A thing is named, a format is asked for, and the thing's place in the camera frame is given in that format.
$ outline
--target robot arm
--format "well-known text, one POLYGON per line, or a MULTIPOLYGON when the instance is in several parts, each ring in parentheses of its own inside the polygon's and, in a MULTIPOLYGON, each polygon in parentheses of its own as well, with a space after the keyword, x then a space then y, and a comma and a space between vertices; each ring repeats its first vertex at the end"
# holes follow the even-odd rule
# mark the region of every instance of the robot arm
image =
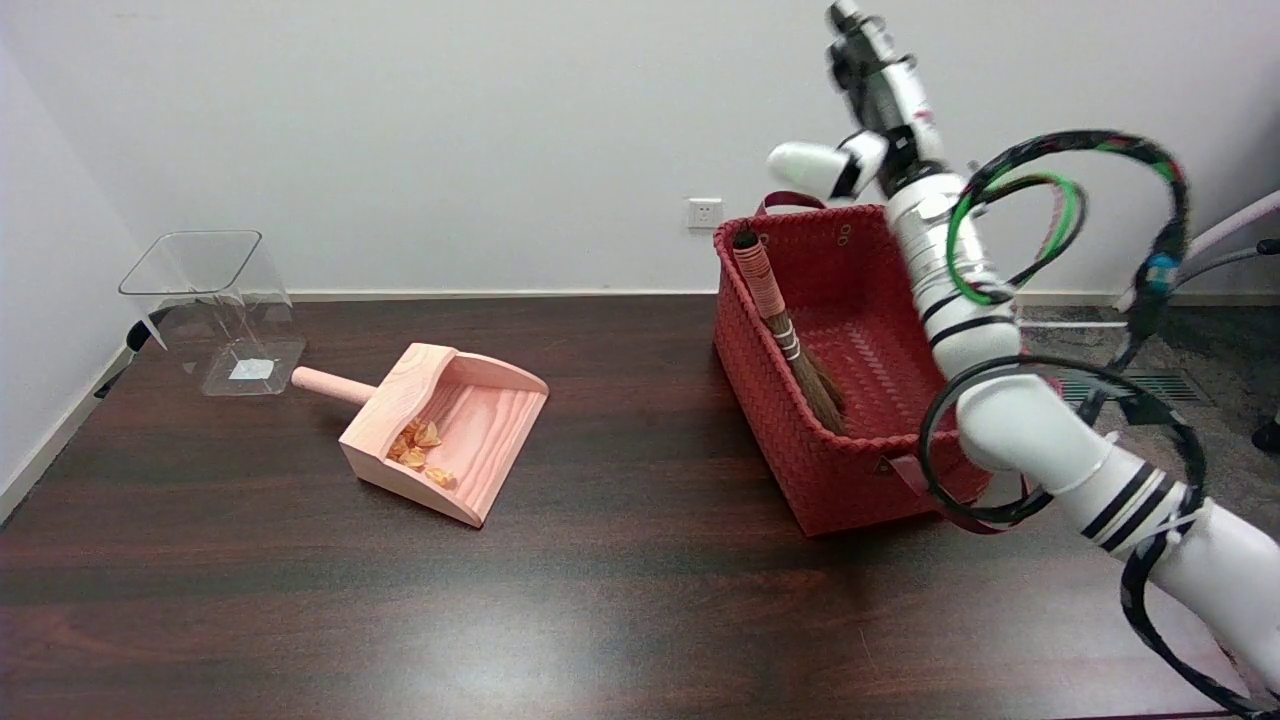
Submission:
MULTIPOLYGON (((896 55, 882 20, 849 3, 832 6, 831 22, 840 35, 829 50, 832 74, 863 129, 840 147, 785 143, 769 156, 771 172, 819 197, 855 197, 876 179, 888 200, 888 223, 908 261, 925 334, 947 378, 1016 356, 1021 337, 1009 304, 973 302, 956 292, 948 274, 951 209, 966 181, 942 160, 914 61, 896 55)), ((968 219, 959 225, 955 258, 965 281, 1004 286, 968 219)), ((1042 378, 992 370, 970 382, 956 411, 974 462, 1025 473, 1082 534, 1120 561, 1142 552, 1143 541, 1158 538, 1164 551, 1149 579, 1280 692, 1280 547, 1212 501, 1184 516, 1180 509, 1192 488, 1098 436, 1042 378)), ((1206 691, 1204 680, 1188 675, 1194 671, 1175 669, 1206 691)), ((1213 697, 1240 716, 1265 716, 1243 698, 1213 697)))

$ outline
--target table surface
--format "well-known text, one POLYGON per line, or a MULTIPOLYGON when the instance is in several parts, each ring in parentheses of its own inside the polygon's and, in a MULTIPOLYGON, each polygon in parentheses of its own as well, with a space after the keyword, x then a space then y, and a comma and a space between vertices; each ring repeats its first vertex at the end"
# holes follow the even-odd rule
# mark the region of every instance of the table surface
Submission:
MULTIPOLYGON (((1051 510, 805 539, 714 356, 714 299, 305 304, 305 363, 410 342, 550 400, 486 527, 355 479, 355 409, 210 398, 155 343, 0 533, 0 715, 1219 716, 1051 510)), ((1226 660, 1167 597, 1193 664, 1226 660)))

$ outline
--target pink dustpan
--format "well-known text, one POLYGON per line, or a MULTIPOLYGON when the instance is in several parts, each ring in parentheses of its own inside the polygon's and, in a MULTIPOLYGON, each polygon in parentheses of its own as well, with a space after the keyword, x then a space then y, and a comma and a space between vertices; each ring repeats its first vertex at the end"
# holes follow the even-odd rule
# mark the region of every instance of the pink dustpan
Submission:
POLYGON ((360 479, 479 528, 547 402, 547 383, 500 360, 413 343, 376 388, 312 370, 293 384, 361 410, 338 438, 360 479), (433 421, 440 445, 428 464, 456 478, 447 489, 429 475, 388 459, 412 420, 433 421))

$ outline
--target broom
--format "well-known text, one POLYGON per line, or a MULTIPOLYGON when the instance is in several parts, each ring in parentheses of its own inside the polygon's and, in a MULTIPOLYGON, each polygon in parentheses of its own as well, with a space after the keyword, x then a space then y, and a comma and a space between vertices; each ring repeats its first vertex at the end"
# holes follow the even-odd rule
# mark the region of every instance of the broom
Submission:
POLYGON ((733 258, 737 259, 737 268, 746 281, 748 290, 751 291, 755 310, 773 333, 782 356, 791 365, 796 384, 809 402, 809 409, 822 427, 837 436, 845 434, 845 420, 840 416, 845 404, 844 396, 831 375, 820 369, 817 359, 800 347, 800 337, 796 336, 795 325, 787 314, 786 302, 782 301, 782 292, 773 278, 773 268, 769 266, 769 256, 764 254, 760 238, 749 229, 739 232, 733 238, 733 258))

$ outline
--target electrical outlet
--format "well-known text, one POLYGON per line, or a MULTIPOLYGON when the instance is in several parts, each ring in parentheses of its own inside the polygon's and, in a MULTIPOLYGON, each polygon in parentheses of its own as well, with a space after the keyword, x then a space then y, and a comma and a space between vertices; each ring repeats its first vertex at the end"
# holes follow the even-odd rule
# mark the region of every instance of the electrical outlet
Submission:
POLYGON ((724 201, 719 197, 689 199, 689 229, 713 231, 724 222, 724 201))

